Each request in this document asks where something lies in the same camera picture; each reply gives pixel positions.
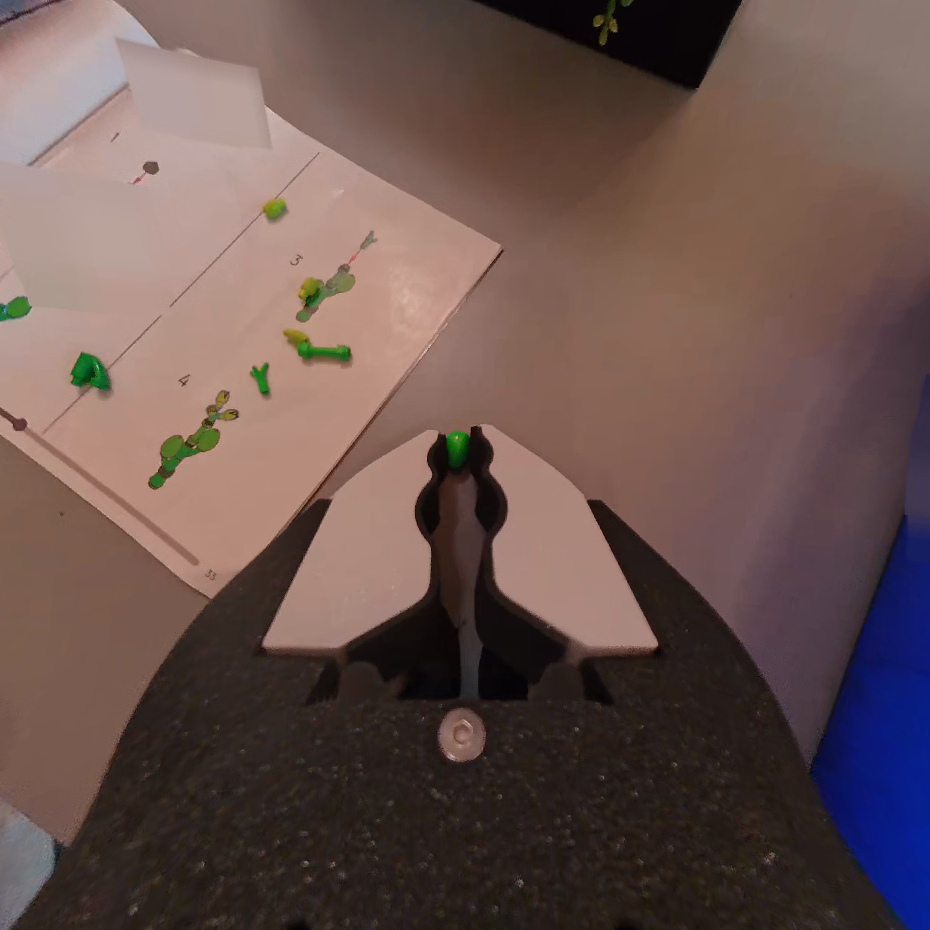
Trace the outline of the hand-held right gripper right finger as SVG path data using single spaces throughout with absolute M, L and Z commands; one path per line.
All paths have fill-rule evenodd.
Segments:
M 584 494 L 491 425 L 471 430 L 482 644 L 510 667 L 654 654 L 657 637 Z

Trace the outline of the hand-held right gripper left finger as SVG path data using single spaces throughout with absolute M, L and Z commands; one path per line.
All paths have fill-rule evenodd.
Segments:
M 427 430 L 337 491 L 264 636 L 274 655 L 418 665 L 458 651 L 434 544 L 445 436 Z

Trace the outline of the grey desk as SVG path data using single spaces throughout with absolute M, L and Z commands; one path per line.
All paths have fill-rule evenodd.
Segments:
M 273 110 L 503 246 L 321 486 L 489 422 L 748 647 L 812 759 L 928 369 L 928 11 L 748 2 L 673 89 L 468 2 L 259 12 Z

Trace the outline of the open instruction booklet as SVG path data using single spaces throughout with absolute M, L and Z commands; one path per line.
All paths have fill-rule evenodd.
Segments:
M 2 442 L 206 595 L 297 515 L 499 245 L 272 110 L 258 145 L 140 113 L 115 2 L 2 10 Z M 276 222 L 264 203 L 283 198 Z M 347 345 L 304 360 L 283 336 Z M 76 388 L 82 352 L 111 389 Z M 270 363 L 271 395 L 249 371 Z

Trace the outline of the blue plastic bin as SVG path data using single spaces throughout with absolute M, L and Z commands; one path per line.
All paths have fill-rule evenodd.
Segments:
M 812 764 L 824 807 L 906 928 L 929 927 L 929 569 L 902 520 Z

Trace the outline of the black orchid print box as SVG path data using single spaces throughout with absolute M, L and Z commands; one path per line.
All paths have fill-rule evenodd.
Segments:
M 741 1 L 482 1 L 672 85 L 696 90 Z

